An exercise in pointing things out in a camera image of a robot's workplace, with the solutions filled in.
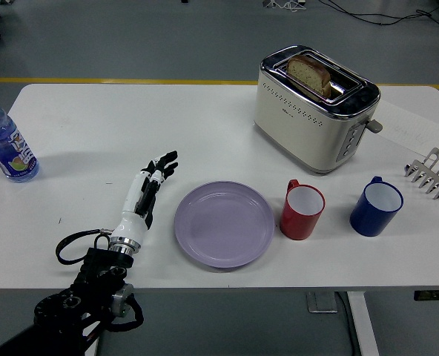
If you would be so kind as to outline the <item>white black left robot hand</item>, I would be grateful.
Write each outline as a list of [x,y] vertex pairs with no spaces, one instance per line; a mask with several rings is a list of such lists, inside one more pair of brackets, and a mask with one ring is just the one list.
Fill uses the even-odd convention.
[[177,157],[176,151],[168,152],[152,159],[136,174],[125,198],[121,222],[110,236],[110,251],[131,256],[140,250],[153,221],[156,194],[178,166]]

